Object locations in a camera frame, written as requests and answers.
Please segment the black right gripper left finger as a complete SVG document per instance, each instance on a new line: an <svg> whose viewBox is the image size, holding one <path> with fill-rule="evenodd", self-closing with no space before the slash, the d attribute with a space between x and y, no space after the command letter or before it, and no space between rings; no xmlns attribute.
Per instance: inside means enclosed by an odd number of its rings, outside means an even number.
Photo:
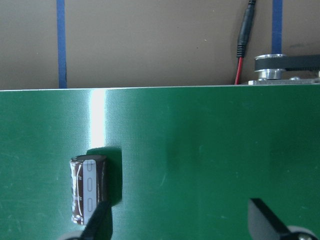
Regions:
<svg viewBox="0 0 320 240"><path fill-rule="evenodd" d="M101 201L84 231L80 240L110 240L113 234L112 207L107 201Z"/></svg>

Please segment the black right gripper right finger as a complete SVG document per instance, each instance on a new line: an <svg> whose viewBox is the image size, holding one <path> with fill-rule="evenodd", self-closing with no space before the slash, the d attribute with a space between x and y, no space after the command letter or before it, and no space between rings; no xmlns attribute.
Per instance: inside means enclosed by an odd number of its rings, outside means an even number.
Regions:
<svg viewBox="0 0 320 240"><path fill-rule="evenodd" d="M260 198L248 201L247 225L253 240L288 240L291 235L286 225Z"/></svg>

